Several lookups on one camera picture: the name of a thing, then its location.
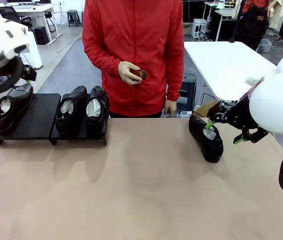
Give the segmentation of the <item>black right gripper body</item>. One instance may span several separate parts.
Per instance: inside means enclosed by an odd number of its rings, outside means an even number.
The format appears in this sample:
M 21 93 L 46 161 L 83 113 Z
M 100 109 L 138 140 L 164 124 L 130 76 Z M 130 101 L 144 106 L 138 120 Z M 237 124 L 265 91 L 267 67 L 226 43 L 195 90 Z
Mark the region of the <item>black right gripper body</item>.
M 239 130 L 256 129 L 258 124 L 253 119 L 249 109 L 250 99 L 244 96 L 226 113 L 227 123 Z

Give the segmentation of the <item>person's right hand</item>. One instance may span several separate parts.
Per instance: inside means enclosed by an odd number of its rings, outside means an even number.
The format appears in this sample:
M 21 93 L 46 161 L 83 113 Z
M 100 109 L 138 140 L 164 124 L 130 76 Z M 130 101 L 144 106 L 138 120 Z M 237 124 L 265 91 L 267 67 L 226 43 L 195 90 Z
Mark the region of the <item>person's right hand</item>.
M 142 79 L 139 76 L 131 73 L 130 72 L 131 69 L 135 71 L 140 70 L 138 66 L 128 61 L 121 61 L 118 64 L 118 74 L 125 83 L 127 83 L 130 86 L 140 84 L 142 82 Z

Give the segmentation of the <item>person's left hand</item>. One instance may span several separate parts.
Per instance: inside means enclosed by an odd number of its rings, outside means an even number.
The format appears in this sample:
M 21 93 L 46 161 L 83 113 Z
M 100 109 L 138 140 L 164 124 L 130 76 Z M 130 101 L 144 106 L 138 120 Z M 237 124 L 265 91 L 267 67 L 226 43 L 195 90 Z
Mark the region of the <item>person's left hand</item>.
M 166 100 L 164 104 L 164 115 L 168 115 L 169 118 L 173 118 L 175 116 L 175 111 L 177 110 L 177 102 Z

